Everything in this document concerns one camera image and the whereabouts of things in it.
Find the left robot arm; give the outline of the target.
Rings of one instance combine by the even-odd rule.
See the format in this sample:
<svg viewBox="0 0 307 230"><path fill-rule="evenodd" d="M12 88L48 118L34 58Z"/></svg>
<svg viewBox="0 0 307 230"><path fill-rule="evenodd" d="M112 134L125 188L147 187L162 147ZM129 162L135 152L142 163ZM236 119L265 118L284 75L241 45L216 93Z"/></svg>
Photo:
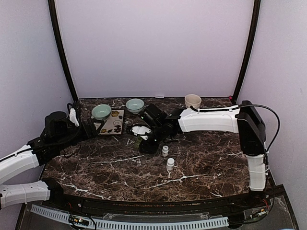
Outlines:
<svg viewBox="0 0 307 230"><path fill-rule="evenodd" d="M68 204L63 188L53 178L28 184L6 184L11 178L29 169L45 165L59 156L62 150L99 135L104 120L91 116L82 121L75 104L69 103L67 108L68 113L55 111L46 116L45 127L39 137L1 158L1 208L33 201L50 201L57 209L63 209Z"/></svg>

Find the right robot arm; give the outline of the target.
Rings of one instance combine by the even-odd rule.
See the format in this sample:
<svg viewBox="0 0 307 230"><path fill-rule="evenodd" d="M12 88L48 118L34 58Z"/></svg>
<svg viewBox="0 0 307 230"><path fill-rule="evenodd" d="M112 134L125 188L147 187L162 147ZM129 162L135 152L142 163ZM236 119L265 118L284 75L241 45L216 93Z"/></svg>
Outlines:
<svg viewBox="0 0 307 230"><path fill-rule="evenodd" d="M147 138L141 141L139 150L141 153L156 153L162 141L179 133L238 133L241 151L248 160L249 188L252 191L245 196L245 204L255 208L263 201L262 191L266 187L266 173L269 169L267 155L270 149L270 145L266 145L266 126L257 111L258 107L278 116L271 108L252 104L248 100L230 107L179 108L169 114L151 103L140 113L141 119L150 127L150 132L145 132Z"/></svg>

